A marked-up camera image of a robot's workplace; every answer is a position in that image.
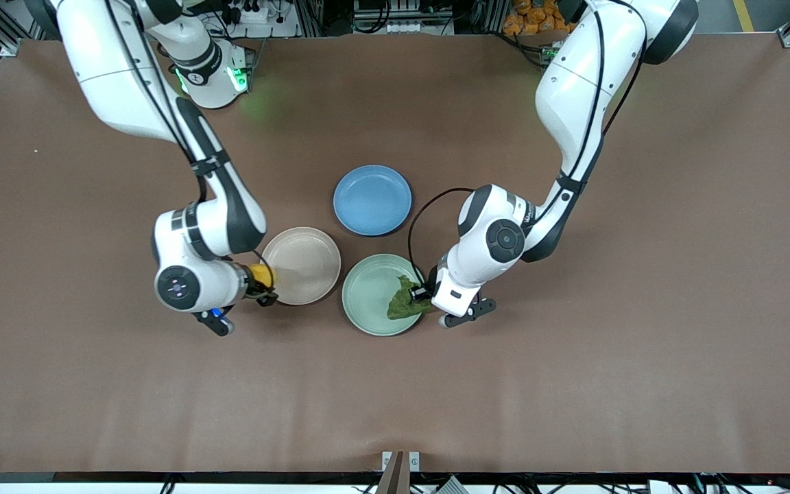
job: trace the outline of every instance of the green plate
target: green plate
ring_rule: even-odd
[[[394,254],[365,257],[343,281],[343,309],[356,328],[374,336],[392,336],[410,329],[420,315],[395,321],[386,317],[389,301],[401,288],[398,276],[417,281],[410,261]]]

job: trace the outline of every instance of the green led light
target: green led light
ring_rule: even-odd
[[[188,94],[188,86],[184,83],[184,78],[182,78],[182,73],[176,69],[176,76],[178,76],[178,81],[182,83],[182,91],[185,94]]]
[[[231,69],[228,67],[228,75],[231,78],[231,82],[233,82],[233,88],[238,92],[242,93],[248,88],[248,84],[246,82],[246,75],[242,71],[242,69]]]

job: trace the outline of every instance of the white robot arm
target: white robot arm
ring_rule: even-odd
[[[540,206],[498,185],[484,185],[465,200],[459,243],[430,277],[432,303],[447,313],[445,327],[494,309],[492,301],[475,303],[474,297],[518,259],[551,255],[599,157],[603,115],[636,57],[652,64],[668,60],[686,44],[698,18],[696,0],[584,1],[579,25],[536,91],[538,116],[562,154],[559,176]]]
[[[170,309],[194,313],[217,334],[229,334],[222,309],[246,296],[254,281],[228,256],[254,250],[266,221],[206,118],[163,80],[143,30],[167,34],[169,53],[184,57],[180,67],[211,80],[226,76],[219,70],[222,51],[201,25],[197,29],[199,21],[181,17],[178,0],[57,0],[53,6],[75,77],[98,118],[184,151],[201,198],[157,218],[154,291]],[[173,41],[187,30],[184,42]],[[204,197],[207,185],[212,200]]]

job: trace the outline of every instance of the green cloth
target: green cloth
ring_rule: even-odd
[[[430,300],[412,301],[410,299],[411,288],[419,287],[419,284],[410,281],[407,276],[398,276],[398,281],[401,282],[401,288],[395,292],[395,296],[389,301],[389,310],[386,311],[386,317],[392,320],[404,319],[417,314],[425,314],[432,309],[432,301]]]

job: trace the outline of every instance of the beige plate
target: beige plate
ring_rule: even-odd
[[[282,303],[314,303],[337,284],[341,268],[337,244],[316,228],[283,231],[267,244],[263,256],[276,272],[275,288]]]

